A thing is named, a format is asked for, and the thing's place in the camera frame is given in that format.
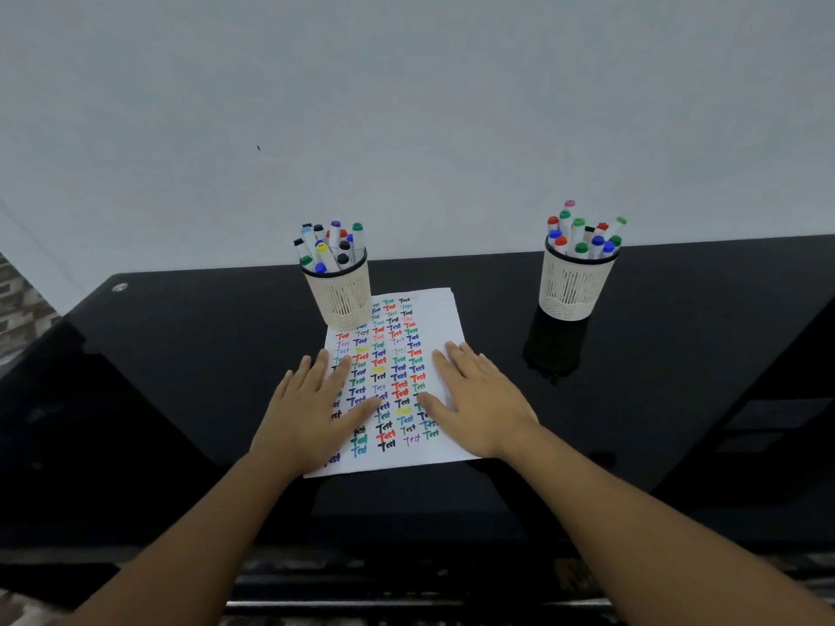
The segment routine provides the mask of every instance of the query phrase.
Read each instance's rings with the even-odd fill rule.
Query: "left hand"
[[[369,397],[339,419],[331,418],[333,403],[345,384],[351,357],[345,356],[327,380],[327,349],[319,352],[316,364],[301,359],[294,374],[287,371],[266,407],[264,420],[252,439],[250,453],[287,462],[293,476],[306,474],[327,464],[353,433],[380,406]]]

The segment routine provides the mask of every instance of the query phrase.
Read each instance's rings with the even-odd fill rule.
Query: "black desk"
[[[765,552],[835,545],[835,237],[626,248],[569,325],[538,314],[541,261],[372,261],[371,287],[451,287],[468,342],[546,426],[718,532]],[[113,276],[0,380],[15,501],[0,547],[150,542],[245,452],[324,336],[295,267]],[[485,462],[307,480],[259,543],[570,550],[520,492]]]

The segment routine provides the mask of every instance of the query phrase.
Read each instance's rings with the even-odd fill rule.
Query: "sheet of paper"
[[[371,321],[342,334],[328,330],[325,348],[334,366],[344,356],[353,360],[333,416],[371,396],[382,399],[382,405],[326,466],[305,476],[475,459],[415,401],[415,394],[428,391],[452,405],[432,363],[432,351],[444,351],[447,340],[464,340],[453,291],[380,294],[372,301]]]

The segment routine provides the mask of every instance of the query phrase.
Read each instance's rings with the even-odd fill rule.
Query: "pen holder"
[[[559,320],[587,318],[618,254],[601,260],[581,260],[558,253],[545,241],[539,307]]]
[[[371,319],[371,283],[368,250],[347,270],[318,274],[301,268],[327,326],[337,331],[355,330]]]

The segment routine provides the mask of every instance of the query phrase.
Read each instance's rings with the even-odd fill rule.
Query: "hand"
[[[467,452],[506,459],[518,432],[537,426],[534,409],[484,354],[476,356],[465,342],[461,347],[448,342],[447,352],[454,365],[437,349],[432,359],[455,410],[429,393],[418,394],[418,403]]]
[[[289,463],[294,476],[312,472],[324,466],[354,429],[380,406],[379,398],[370,397],[341,418],[331,418],[333,403],[351,368],[351,357],[343,357],[323,382],[327,361],[327,349],[323,349],[313,367],[311,357],[305,356],[295,374],[287,371],[266,407],[250,453]]]

